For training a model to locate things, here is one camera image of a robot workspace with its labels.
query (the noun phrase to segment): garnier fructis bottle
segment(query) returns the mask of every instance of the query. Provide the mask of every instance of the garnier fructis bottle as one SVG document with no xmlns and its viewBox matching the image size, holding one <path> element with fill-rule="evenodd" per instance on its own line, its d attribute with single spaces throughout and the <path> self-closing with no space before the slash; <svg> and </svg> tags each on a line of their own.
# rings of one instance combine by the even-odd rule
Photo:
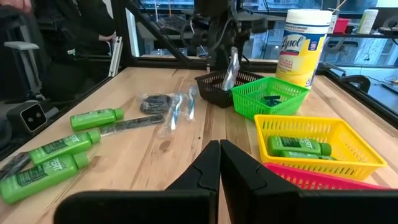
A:
<svg viewBox="0 0 398 224">
<path fill-rule="evenodd" d="M 93 144 L 99 142 L 100 139 L 101 135 L 98 130 L 72 134 L 66 138 L 31 150 L 29 157 L 32 159 L 33 164 L 39 165 L 64 154 L 74 155 L 87 151 Z"/>
<path fill-rule="evenodd" d="M 0 193 L 8 204 L 17 202 L 76 175 L 89 163 L 85 152 L 63 155 L 12 175 L 0 182 Z"/>
<path fill-rule="evenodd" d="M 89 113 L 73 115 L 70 117 L 70 125 L 74 131 L 81 131 L 88 128 L 111 124 L 119 119 L 123 119 L 124 111 L 118 109 L 105 109 L 92 111 Z"/>
<path fill-rule="evenodd" d="M 305 138 L 269 136 L 267 151 L 271 156 L 280 156 L 283 151 L 330 156 L 331 146 L 328 143 L 319 143 Z"/>
<path fill-rule="evenodd" d="M 315 155 L 315 154 L 302 153 L 302 152 L 283 151 L 283 152 L 281 152 L 280 156 L 287 157 L 287 158 L 323 159 L 323 160 L 336 161 L 336 159 L 331 156 L 319 156 L 319 155 Z"/>
</svg>

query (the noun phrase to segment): wooden tabletop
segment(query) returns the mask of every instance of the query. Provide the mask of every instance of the wooden tabletop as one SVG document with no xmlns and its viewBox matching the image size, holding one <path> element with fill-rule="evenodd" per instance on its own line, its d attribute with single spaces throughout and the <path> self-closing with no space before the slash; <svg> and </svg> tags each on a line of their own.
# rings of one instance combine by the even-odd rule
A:
<svg viewBox="0 0 398 224">
<path fill-rule="evenodd" d="M 73 114 L 122 107 L 126 112 L 125 119 L 141 117 L 142 94 L 187 91 L 190 85 L 195 84 L 193 78 L 205 73 L 198 70 L 128 68 L 13 155 L 72 134 L 69 117 Z M 315 78 L 312 91 L 298 115 L 346 120 L 389 164 L 389 167 L 378 169 L 366 182 L 398 188 L 398 131 L 329 79 L 323 76 Z M 90 165 L 76 177 L 15 205 L 0 202 L 0 223 L 52 223 L 57 205 L 68 195 L 83 190 L 165 189 L 211 139 L 228 139 L 259 160 L 254 123 L 235 113 L 233 107 L 221 109 L 200 97 L 195 105 L 195 121 L 180 119 L 173 136 L 166 138 L 159 137 L 159 130 L 160 125 L 148 126 L 104 137 L 89 151 Z M 220 223 L 229 223 L 222 191 Z"/>
</svg>

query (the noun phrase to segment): lysol wipes container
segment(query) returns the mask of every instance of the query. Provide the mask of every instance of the lysol wipes container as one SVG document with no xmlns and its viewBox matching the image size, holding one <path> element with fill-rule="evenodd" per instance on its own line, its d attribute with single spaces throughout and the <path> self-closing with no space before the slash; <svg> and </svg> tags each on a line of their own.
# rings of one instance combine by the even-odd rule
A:
<svg viewBox="0 0 398 224">
<path fill-rule="evenodd" d="M 276 77 L 310 88 L 331 21 L 331 11 L 290 9 Z"/>
</svg>

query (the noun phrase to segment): yellow basket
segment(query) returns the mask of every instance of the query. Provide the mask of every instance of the yellow basket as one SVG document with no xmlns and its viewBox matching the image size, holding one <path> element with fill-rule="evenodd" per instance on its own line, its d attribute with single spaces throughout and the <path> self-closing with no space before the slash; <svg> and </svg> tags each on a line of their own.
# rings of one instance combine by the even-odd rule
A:
<svg viewBox="0 0 398 224">
<path fill-rule="evenodd" d="M 254 116 L 254 122 L 262 162 L 353 180 L 363 180 L 377 168 L 387 166 L 385 160 L 342 119 L 258 114 Z M 327 142 L 332 148 L 331 156 L 338 161 L 270 156 L 266 142 L 273 135 Z"/>
</svg>

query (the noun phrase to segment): green basket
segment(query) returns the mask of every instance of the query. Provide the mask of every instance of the green basket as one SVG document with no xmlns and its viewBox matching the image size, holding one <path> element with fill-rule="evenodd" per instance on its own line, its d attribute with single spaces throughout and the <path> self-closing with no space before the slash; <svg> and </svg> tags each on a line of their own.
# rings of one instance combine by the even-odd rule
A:
<svg viewBox="0 0 398 224">
<path fill-rule="evenodd" d="M 256 114 L 292 115 L 297 112 L 309 89 L 267 77 L 232 89 L 235 111 L 253 120 Z M 280 96 L 276 106 L 267 106 L 265 96 Z"/>
</svg>

